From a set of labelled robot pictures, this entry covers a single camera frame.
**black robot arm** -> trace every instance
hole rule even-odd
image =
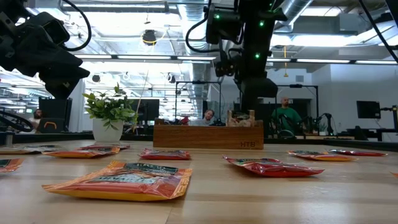
[[[216,63],[216,75],[234,76],[242,93],[241,111],[253,110],[258,97],[275,97],[277,85],[267,78],[265,71],[270,56],[270,44],[275,21],[286,21],[281,8],[273,9],[273,0],[235,0],[234,8],[215,7],[209,1],[205,18],[192,29],[207,20],[206,41],[218,44],[219,49],[197,50],[189,45],[189,33],[185,41],[191,50],[208,53],[220,52],[221,61]],[[228,57],[222,49],[221,40],[230,40],[240,49],[229,51],[239,55]]]

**computer monitor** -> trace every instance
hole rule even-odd
[[[134,100],[131,109],[137,110],[139,100]],[[154,121],[159,117],[159,100],[142,99],[138,109],[138,121]]]
[[[376,101],[357,101],[358,118],[380,119],[380,103]]]

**red snack bag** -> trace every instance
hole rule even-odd
[[[141,202],[168,200],[185,194],[191,174],[191,169],[113,161],[98,172],[62,184],[43,185],[43,188],[74,197]]]
[[[223,156],[228,162],[244,167],[251,172],[266,177],[305,177],[320,174],[324,169],[312,169],[292,164],[284,164],[277,159],[230,159]]]
[[[348,162],[353,161],[355,158],[341,156],[341,155],[330,155],[327,152],[311,152],[311,151],[288,151],[290,155],[295,155],[304,159],[318,160],[318,161],[334,161],[334,162]]]
[[[93,158],[98,156],[113,155],[119,153],[118,147],[91,146],[90,148],[78,148],[70,151],[45,151],[44,155],[63,158]]]
[[[351,155],[351,156],[386,156],[388,154],[380,153],[380,152],[364,152],[364,151],[349,151],[349,150],[342,150],[342,149],[332,149],[331,152],[344,154],[344,155]]]
[[[189,152],[186,151],[158,151],[153,149],[145,148],[144,151],[139,154],[141,159],[162,159],[162,160],[178,160],[178,159],[191,159]]]
[[[118,147],[120,148],[120,150],[123,149],[129,149],[130,145],[119,145],[119,144],[94,144],[94,145],[90,145],[90,146],[83,146],[80,147],[80,149],[91,149],[91,148],[98,148],[98,147]]]
[[[0,173],[17,170],[23,161],[24,159],[0,159]]]

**wooden table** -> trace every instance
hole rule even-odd
[[[59,142],[73,148],[93,141]],[[151,142],[132,145],[101,159],[25,158],[15,172],[0,174],[1,224],[207,224],[207,223],[398,223],[398,153],[361,157],[356,162],[315,162],[291,157],[287,150],[323,151],[329,146],[265,145],[259,150],[188,149],[191,161],[146,161],[193,169],[187,194],[164,202],[93,200],[51,194],[42,184],[74,179],[105,167],[114,159],[135,162]],[[271,157],[326,169],[306,178],[263,178],[232,166],[222,154],[237,158]]]

